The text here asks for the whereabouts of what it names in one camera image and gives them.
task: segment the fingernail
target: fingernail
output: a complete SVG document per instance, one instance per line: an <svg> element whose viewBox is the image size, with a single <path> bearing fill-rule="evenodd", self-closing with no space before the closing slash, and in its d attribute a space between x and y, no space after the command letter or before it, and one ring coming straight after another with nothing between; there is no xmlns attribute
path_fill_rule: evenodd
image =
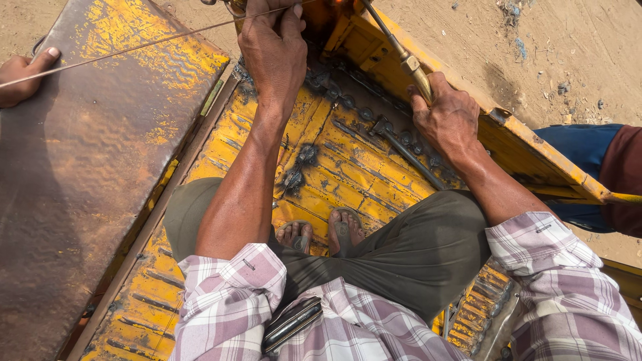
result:
<svg viewBox="0 0 642 361"><path fill-rule="evenodd" d="M57 57L60 55L60 50L58 50L57 48L49 48L49 49L47 49L47 52L48 52L52 57L55 57L55 58L57 58Z"/></svg>
<svg viewBox="0 0 642 361"><path fill-rule="evenodd" d="M294 4L294 14L301 19L301 14L303 14L303 7L301 4Z"/></svg>

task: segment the foot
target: foot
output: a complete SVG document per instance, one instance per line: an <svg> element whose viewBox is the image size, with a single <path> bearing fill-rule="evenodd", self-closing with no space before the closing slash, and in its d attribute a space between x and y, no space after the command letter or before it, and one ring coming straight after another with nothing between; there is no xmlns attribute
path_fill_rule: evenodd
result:
<svg viewBox="0 0 642 361"><path fill-rule="evenodd" d="M348 224L350 242L352 242L353 246L356 246L365 238L363 229L359 228L359 222L353 219L351 215L347 212L339 213L338 211L332 211L332 213L330 213L330 218L327 220L330 256L336 254L341 249L339 246L339 239L336 236L336 229L334 228L335 222L345 222Z"/></svg>
<svg viewBox="0 0 642 361"><path fill-rule="evenodd" d="M294 240L294 237L298 236L306 236L308 237L308 246L306 247L306 250L304 253L310 253L310 243L312 243L312 226L309 224L303 225L299 224L298 222L292 223L292 225L289 225L288 227L285 227L285 229L281 229L280 231L277 232L277 241L279 241L279 244L281 245L286 245L288 247L292 247L292 240Z"/></svg>

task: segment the maroon shirt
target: maroon shirt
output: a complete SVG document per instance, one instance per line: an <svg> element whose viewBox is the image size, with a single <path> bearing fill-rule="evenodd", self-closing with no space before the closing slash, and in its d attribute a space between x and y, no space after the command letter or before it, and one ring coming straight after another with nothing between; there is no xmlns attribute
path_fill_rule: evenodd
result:
<svg viewBox="0 0 642 361"><path fill-rule="evenodd" d="M599 181L611 192L642 195L642 127L625 125L615 134ZM602 217L616 231L642 238L642 206L606 204Z"/></svg>

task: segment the welding torch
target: welding torch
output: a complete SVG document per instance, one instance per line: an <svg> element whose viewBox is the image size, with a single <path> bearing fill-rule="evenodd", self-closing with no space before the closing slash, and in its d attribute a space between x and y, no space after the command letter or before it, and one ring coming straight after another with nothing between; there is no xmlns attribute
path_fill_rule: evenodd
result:
<svg viewBox="0 0 642 361"><path fill-rule="evenodd" d="M403 72L407 75L410 75L415 80L415 85L419 88L419 91L426 100L426 103L428 103L428 105L431 105L433 102L433 91L430 89L428 77L426 76L424 71L421 70L421 66L419 65L419 61L417 60L417 58L415 58L414 55L409 54L401 46L401 44L397 40L397 37L395 37L395 35L390 32L388 26L386 26L386 24L384 24L379 17L379 14L374 11L374 8L370 4L370 1L361 0L361 2L368 10L372 18L377 22L377 24L381 28L381 31L386 35L386 38L388 38L390 45L392 45L392 47L395 48L395 50L397 50L397 52L399 53L399 57L401 58L401 69L403 70Z"/></svg>

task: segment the dark green trousers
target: dark green trousers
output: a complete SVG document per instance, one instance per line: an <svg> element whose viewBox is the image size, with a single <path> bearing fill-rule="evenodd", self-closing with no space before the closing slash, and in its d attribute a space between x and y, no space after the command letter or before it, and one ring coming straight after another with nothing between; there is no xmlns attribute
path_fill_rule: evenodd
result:
<svg viewBox="0 0 642 361"><path fill-rule="evenodd" d="M221 180L204 178L179 186L169 200L163 224L177 261L194 253L198 226ZM343 277L430 323L488 260L486 227L469 191L448 190L420 201L366 237L352 258L310 256L279 245L272 229L268 246L288 271L281 304Z"/></svg>

